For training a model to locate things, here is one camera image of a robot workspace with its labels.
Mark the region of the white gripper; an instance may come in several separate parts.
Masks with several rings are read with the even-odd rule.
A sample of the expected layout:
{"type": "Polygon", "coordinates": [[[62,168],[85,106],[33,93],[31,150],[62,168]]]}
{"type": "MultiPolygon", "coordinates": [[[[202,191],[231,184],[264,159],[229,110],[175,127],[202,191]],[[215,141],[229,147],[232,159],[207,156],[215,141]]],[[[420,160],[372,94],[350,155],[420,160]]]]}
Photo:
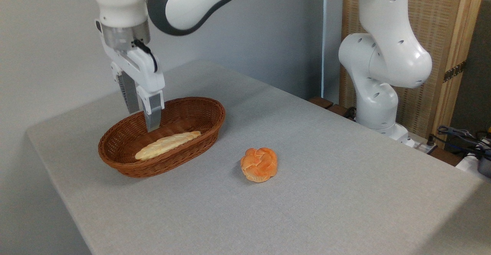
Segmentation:
{"type": "Polygon", "coordinates": [[[138,96],[142,102],[147,131],[160,127],[161,112],[165,108],[163,88],[165,80],[158,60],[140,47],[129,51],[110,48],[101,37],[106,54],[112,59],[111,69],[129,114],[140,110],[138,96]]]}

